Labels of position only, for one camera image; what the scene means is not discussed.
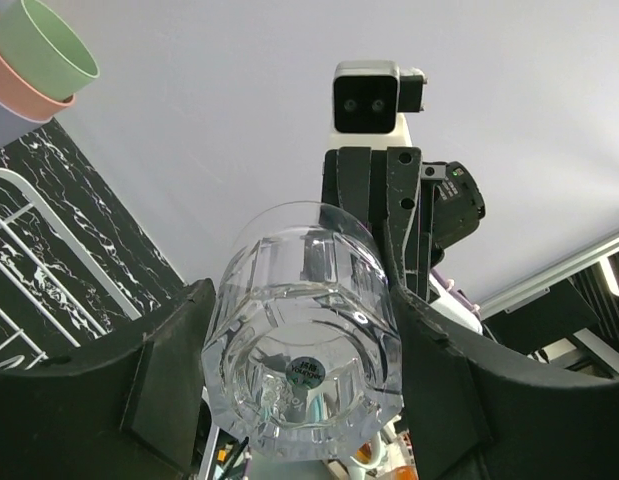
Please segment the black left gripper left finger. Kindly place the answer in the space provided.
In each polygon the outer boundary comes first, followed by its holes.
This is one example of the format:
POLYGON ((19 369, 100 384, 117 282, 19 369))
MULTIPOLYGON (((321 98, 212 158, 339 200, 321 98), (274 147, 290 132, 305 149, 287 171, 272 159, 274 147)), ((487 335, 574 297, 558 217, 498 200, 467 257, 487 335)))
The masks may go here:
POLYGON ((188 479, 199 469, 200 280, 157 310, 29 370, 0 370, 0 479, 188 479))

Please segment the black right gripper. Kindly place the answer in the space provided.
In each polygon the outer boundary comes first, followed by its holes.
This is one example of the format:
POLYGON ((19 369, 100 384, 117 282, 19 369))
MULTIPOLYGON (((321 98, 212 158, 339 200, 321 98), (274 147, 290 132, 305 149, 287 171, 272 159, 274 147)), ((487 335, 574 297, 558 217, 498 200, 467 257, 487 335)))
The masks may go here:
POLYGON ((417 147, 340 147, 326 152, 321 201, 358 219, 384 240, 390 283, 428 303, 434 181, 417 147))

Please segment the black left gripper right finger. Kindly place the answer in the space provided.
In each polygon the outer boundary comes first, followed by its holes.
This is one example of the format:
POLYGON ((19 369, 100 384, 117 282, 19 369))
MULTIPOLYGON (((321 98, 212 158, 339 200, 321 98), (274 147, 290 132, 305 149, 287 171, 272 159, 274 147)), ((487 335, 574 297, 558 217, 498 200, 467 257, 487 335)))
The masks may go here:
POLYGON ((542 364, 391 290, 422 479, 619 479, 619 380, 542 364))

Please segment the clear glass cup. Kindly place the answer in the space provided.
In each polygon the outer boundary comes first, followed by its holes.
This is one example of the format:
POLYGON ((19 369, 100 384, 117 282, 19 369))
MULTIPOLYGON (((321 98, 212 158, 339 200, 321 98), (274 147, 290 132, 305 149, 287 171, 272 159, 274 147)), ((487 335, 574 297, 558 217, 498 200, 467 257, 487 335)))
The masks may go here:
POLYGON ((213 422, 276 461, 352 456, 402 409, 401 341, 370 232, 318 202, 246 225, 202 350, 213 422))

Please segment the pink plastic cup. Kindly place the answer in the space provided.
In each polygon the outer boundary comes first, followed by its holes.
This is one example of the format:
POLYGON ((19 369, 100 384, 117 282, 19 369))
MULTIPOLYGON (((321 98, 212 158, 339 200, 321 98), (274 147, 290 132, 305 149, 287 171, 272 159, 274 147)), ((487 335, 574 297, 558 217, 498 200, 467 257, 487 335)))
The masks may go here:
POLYGON ((32 121, 43 122, 72 107, 76 95, 56 101, 22 79, 0 55, 0 102, 32 121))

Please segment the light green plastic cup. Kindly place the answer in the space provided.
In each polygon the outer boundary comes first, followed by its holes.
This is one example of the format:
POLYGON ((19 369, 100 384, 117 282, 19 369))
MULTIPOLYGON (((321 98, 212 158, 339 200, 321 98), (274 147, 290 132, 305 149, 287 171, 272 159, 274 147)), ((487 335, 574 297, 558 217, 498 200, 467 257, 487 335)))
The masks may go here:
POLYGON ((23 80, 56 101, 100 77, 80 37, 41 1, 15 1, 0 13, 0 55, 23 80))

